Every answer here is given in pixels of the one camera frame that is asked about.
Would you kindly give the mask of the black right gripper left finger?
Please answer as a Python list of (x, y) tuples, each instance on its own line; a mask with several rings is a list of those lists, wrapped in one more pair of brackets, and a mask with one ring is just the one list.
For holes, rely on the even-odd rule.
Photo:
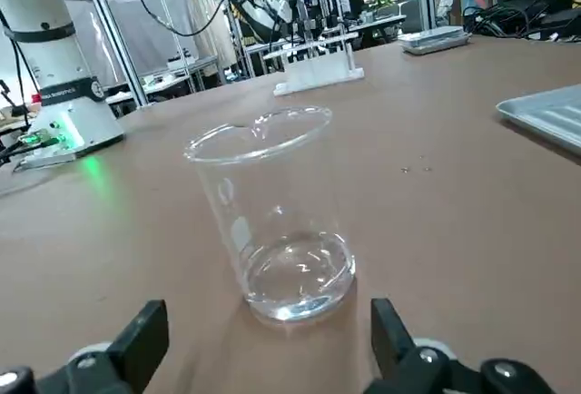
[(165, 300), (149, 300), (111, 343), (79, 350), (38, 379), (31, 368), (1, 370), (3, 393), (143, 393), (169, 349)]

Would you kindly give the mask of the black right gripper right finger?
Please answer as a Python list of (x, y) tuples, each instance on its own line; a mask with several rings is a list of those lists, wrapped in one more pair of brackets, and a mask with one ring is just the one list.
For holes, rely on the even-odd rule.
[(387, 298), (370, 301), (370, 344), (380, 377), (372, 393), (552, 393), (546, 380), (526, 363), (508, 358), (462, 364), (433, 340), (413, 340)]

